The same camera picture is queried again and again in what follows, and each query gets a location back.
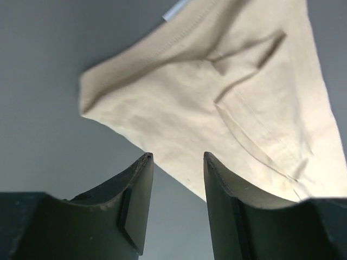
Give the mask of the beige t shirt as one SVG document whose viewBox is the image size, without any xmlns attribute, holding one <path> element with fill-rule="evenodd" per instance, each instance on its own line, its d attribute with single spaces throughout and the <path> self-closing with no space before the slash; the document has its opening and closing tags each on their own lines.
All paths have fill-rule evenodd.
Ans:
<svg viewBox="0 0 347 260">
<path fill-rule="evenodd" d="M 84 72 L 79 110 L 202 199 L 205 152 L 294 202 L 346 196 L 306 1 L 190 1 Z"/>
</svg>

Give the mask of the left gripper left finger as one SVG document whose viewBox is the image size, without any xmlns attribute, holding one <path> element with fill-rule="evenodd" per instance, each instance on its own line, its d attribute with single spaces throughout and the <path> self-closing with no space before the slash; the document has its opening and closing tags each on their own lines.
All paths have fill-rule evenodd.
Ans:
<svg viewBox="0 0 347 260">
<path fill-rule="evenodd" d="M 142 255 L 153 183 L 153 155 L 69 200 L 64 255 Z"/>
</svg>

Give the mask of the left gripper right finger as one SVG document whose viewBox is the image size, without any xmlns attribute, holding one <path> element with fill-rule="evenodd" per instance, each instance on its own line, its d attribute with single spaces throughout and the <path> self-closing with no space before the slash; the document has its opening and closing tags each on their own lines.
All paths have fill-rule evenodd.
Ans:
<svg viewBox="0 0 347 260">
<path fill-rule="evenodd" d="M 215 259 L 306 259 L 294 202 L 254 186 L 210 152 L 204 184 Z"/>
</svg>

